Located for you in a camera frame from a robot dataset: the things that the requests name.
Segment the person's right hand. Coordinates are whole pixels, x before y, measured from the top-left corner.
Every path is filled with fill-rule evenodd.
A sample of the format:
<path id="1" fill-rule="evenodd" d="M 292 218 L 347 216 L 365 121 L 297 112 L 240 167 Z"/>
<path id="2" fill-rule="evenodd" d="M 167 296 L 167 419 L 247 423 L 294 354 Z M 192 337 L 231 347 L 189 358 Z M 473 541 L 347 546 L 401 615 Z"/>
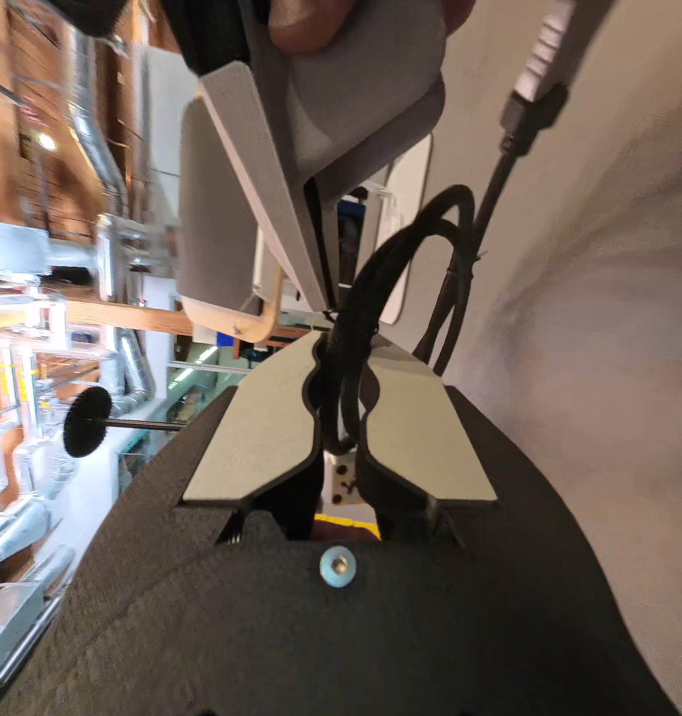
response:
<path id="1" fill-rule="evenodd" d="M 470 17 L 477 1 L 430 1 L 441 9 L 446 36 Z M 328 46 L 365 1 L 269 1 L 268 29 L 283 53 L 308 56 Z M 425 1 L 382 1 L 396 10 Z"/>

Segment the grey panel with wooden rim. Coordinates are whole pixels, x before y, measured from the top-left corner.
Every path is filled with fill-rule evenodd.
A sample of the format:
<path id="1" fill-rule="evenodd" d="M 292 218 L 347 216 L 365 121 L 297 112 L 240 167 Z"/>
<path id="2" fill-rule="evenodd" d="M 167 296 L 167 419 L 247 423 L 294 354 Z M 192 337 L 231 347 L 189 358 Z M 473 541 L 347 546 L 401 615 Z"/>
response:
<path id="1" fill-rule="evenodd" d="M 186 315 L 241 342 L 264 342 L 284 274 L 200 96 L 183 114 L 179 161 L 176 286 Z"/>

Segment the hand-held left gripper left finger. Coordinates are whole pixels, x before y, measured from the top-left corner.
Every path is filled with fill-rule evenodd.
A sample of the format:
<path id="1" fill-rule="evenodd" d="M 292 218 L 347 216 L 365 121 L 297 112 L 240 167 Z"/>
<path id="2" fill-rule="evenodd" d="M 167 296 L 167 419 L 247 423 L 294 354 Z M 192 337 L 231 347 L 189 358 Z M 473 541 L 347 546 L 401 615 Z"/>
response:
<path id="1" fill-rule="evenodd" d="M 247 506 L 321 458 L 310 398 L 324 334 L 306 334 L 239 383 L 183 492 L 183 502 Z"/>

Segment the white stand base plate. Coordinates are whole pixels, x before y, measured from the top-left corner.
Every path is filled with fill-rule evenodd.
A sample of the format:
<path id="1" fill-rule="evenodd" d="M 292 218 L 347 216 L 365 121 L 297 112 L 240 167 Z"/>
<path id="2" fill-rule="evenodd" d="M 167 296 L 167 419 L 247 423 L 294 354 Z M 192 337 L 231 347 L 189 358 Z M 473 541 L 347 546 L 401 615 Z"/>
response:
<path id="1" fill-rule="evenodd" d="M 433 138 L 427 135 L 338 203 L 340 306 L 370 258 L 416 219 L 432 147 Z"/>

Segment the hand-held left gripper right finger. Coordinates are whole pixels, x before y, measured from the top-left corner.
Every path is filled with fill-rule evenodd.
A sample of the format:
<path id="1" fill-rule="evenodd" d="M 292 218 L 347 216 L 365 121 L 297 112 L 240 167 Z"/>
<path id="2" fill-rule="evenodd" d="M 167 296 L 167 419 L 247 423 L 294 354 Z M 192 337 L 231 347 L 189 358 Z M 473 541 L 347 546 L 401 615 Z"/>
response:
<path id="1" fill-rule="evenodd" d="M 372 342 L 360 403 L 358 490 L 377 513 L 497 501 L 442 379 L 426 363 L 391 342 Z"/>

